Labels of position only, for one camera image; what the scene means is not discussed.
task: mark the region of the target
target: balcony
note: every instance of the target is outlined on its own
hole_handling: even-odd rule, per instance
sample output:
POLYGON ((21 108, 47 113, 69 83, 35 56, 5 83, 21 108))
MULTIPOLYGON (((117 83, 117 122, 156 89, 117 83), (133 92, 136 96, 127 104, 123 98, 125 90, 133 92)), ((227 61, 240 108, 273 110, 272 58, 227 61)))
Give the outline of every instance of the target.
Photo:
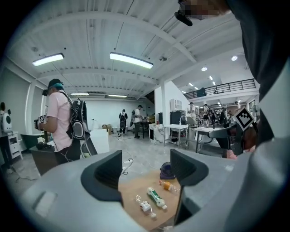
POLYGON ((226 93, 226 92, 242 91, 246 89, 255 89, 255 88, 256 88, 256 85, 255 85, 254 79, 248 79, 248 80, 231 82, 227 84, 216 85, 213 87, 205 88, 204 90, 205 90, 206 95, 198 94, 198 92, 202 92, 202 90, 200 89, 200 90, 185 93, 184 96, 187 99, 193 99, 193 98, 210 96, 210 95, 215 96, 215 95, 226 93))

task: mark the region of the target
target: ceiling light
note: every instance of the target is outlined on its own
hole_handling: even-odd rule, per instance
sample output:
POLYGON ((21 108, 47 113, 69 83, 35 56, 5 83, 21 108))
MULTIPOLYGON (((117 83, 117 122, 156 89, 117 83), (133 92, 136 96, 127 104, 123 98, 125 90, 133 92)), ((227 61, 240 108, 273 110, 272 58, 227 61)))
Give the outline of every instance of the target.
POLYGON ((120 53, 110 53, 110 59, 136 64, 149 69, 153 67, 153 63, 120 53))
POLYGON ((75 92, 75 93, 71 93, 71 95, 74 95, 74 96, 87 96, 89 94, 88 93, 75 92))
POLYGON ((114 95, 114 94, 109 94, 109 97, 127 97, 127 96, 124 96, 124 95, 114 95))
POLYGON ((42 65, 42 64, 45 64, 45 63, 49 63, 49 62, 53 62, 53 61, 57 61, 57 60, 63 60, 63 58, 64 58, 63 54, 59 53, 59 54, 46 56, 46 57, 43 57, 43 58, 41 58, 39 60, 33 61, 32 64, 34 66, 39 66, 39 65, 42 65))

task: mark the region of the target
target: white shirt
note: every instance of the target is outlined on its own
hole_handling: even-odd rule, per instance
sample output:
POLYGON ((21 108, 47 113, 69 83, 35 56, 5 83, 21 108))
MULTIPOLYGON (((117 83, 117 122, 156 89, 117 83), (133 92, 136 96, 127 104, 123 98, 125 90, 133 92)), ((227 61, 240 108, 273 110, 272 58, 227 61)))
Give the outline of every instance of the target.
POLYGON ((204 111, 204 114, 203 114, 203 115, 207 115, 208 107, 207 107, 207 106, 204 106, 204 107, 203 107, 203 111, 204 111))
MULTIPOLYGON (((140 110, 139 109, 135 109, 135 116, 140 115, 140 110)), ((134 118, 134 123, 136 122, 140 122, 140 118, 135 117, 134 118)))

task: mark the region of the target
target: hand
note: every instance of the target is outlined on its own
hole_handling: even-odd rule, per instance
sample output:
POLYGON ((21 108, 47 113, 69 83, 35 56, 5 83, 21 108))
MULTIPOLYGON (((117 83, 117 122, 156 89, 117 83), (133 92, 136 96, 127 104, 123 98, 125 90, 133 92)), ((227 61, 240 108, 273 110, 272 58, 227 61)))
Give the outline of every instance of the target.
POLYGON ((42 131, 44 129, 45 124, 44 123, 40 123, 39 124, 39 129, 42 131))

